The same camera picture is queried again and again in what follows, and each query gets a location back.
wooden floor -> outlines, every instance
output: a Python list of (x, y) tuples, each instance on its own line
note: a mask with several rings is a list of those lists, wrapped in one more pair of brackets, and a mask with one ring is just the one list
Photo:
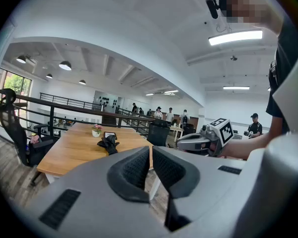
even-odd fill
[[(174, 147), (173, 140), (174, 135), (170, 132), (167, 143)], [(30, 181), (35, 172), (35, 169), (19, 163), (15, 147), (0, 138), (0, 188), (7, 200), (12, 200), (18, 206), (25, 207), (32, 198), (49, 185), (45, 175), (41, 174), (36, 180), (37, 185), (32, 187)], [(155, 172), (151, 170), (147, 175), (145, 191), (150, 191), (154, 179)], [(167, 202), (168, 192), (160, 184), (154, 199), (150, 202), (150, 208), (162, 223), (165, 219)]]

black glove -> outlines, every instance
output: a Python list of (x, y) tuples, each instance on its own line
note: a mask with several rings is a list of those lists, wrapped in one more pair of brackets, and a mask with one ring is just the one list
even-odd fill
[(118, 151), (116, 150), (116, 146), (119, 145), (119, 142), (115, 143), (115, 140), (115, 135), (102, 137), (101, 141), (99, 141), (97, 145), (99, 145), (100, 147), (104, 147), (106, 151), (109, 153), (109, 155), (112, 155), (114, 153), (118, 153)]

desk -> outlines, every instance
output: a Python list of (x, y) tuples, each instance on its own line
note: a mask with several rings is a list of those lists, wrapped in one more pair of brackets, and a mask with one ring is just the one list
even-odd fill
[(83, 164), (108, 156), (108, 152), (97, 145), (104, 135), (104, 132), (114, 132), (117, 135), (116, 149), (119, 152), (134, 149), (142, 146), (150, 148), (150, 168), (152, 165), (152, 144), (137, 134), (133, 129), (103, 127), (99, 137), (92, 136), (92, 125), (76, 122), (61, 138), (53, 145), (49, 152), (42, 159), (37, 170), (45, 173), (52, 183), (55, 177), (61, 177), (68, 171)]
[(179, 128), (179, 127), (173, 127), (173, 126), (170, 127), (170, 130), (173, 130), (173, 132), (176, 132), (176, 133), (175, 133), (175, 137), (174, 137), (174, 142), (177, 140), (178, 131), (181, 132), (180, 137), (182, 137), (182, 134), (183, 134), (183, 132), (184, 132), (183, 129), (181, 129), (181, 128)]

flower pot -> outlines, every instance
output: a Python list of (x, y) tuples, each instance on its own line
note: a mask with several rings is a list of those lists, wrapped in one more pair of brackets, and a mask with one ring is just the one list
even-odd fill
[(99, 137), (100, 133), (98, 133), (97, 131), (92, 130), (91, 131), (94, 137)]

black t-shirt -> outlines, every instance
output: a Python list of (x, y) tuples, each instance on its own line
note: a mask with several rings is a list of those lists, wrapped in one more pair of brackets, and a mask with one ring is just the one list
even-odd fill
[(252, 131), (254, 134), (256, 134), (257, 132), (260, 132), (261, 134), (263, 133), (263, 126), (257, 122), (257, 123), (252, 123), (249, 127), (248, 127), (249, 131)]
[(275, 79), (269, 77), (271, 92), (266, 112), (274, 117), (283, 118), (283, 133), (289, 128), (277, 103), (273, 99), (274, 92), (284, 82), (298, 59), (298, 31), (289, 18), (285, 16), (282, 30), (278, 36), (278, 46), (275, 53), (277, 87)]

